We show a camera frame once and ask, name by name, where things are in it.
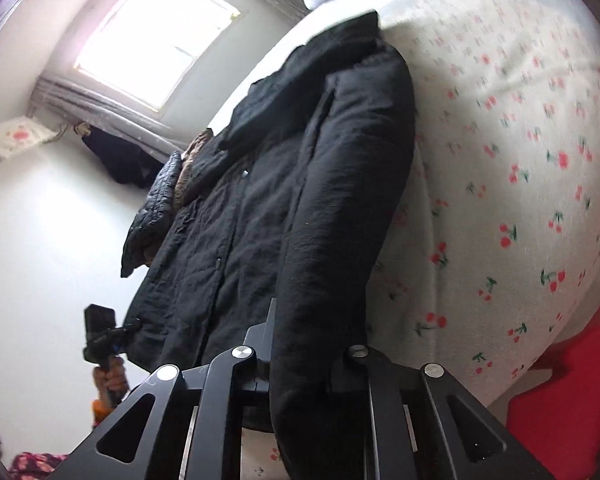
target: jacket sleeve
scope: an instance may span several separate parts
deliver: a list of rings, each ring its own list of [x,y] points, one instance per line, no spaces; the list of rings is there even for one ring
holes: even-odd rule
[[[365,342],[365,285],[413,157],[413,85],[395,49],[380,43],[326,87],[331,106],[278,280],[270,369],[272,423],[294,480],[362,471],[356,432],[328,381],[347,347]]]
[[[173,222],[173,193],[182,170],[180,152],[171,157],[155,178],[149,194],[129,228],[122,249],[120,276],[127,278],[151,260]]]

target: bed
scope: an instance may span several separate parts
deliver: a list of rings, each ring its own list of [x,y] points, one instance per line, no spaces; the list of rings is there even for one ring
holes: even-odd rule
[[[411,176],[367,286],[369,343],[403,365],[440,362],[490,404],[600,268],[600,0],[334,0],[210,126],[221,130],[296,46],[371,9],[410,67],[418,117]],[[272,447],[250,456],[277,478]]]

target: red object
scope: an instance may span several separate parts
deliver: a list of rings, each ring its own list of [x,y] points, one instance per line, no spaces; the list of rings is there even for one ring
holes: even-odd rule
[[[549,346],[536,364],[547,382],[513,397],[507,429],[556,480],[584,480],[600,456],[600,307],[578,335]]]

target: triangular cutout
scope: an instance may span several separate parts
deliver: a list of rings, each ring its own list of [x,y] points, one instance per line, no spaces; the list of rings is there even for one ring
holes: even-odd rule
[[[447,402],[458,428],[464,452],[471,462],[480,462],[504,451],[504,443],[462,400],[449,396]]]
[[[144,394],[115,423],[105,436],[96,444],[96,449],[103,455],[110,456],[120,462],[132,463],[142,438],[142,432],[149,420],[155,397]]]

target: quilted jacket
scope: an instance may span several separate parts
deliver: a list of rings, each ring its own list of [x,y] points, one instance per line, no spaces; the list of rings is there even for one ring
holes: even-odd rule
[[[146,370],[206,364],[276,297],[270,416],[293,479],[362,474],[359,433],[343,431],[327,384],[331,363],[365,340],[365,285],[413,139],[410,74],[373,12],[251,87],[200,149],[173,222],[177,157],[155,184],[148,207],[170,228],[128,310],[142,320],[128,357]],[[130,237],[150,217],[143,208]]]

